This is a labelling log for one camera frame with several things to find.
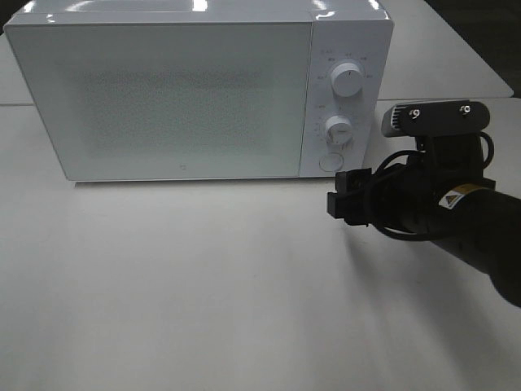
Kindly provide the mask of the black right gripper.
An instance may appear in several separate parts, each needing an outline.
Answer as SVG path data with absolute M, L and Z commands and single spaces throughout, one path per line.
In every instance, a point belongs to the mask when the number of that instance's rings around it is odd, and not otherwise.
M 468 99 L 396 104 L 385 112 L 381 132 L 416 138 L 417 148 L 391 154 L 373 174 L 337 172 L 326 212 L 349 226 L 370 223 L 380 232 L 462 231 L 457 223 L 441 222 L 440 215 L 462 197 L 458 187 L 495 187 L 484 177 L 494 143 L 488 134 L 477 134 L 489 122 L 488 108 Z

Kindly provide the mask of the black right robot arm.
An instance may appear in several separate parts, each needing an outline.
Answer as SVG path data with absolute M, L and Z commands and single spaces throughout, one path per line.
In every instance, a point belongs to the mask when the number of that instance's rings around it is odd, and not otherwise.
M 335 176 L 327 212 L 389 238 L 428 241 L 486 274 L 500 296 L 520 303 L 520 201 L 484 176 L 495 154 L 479 101 L 397 104 L 383 118 L 388 137 L 414 139 L 376 169 Z

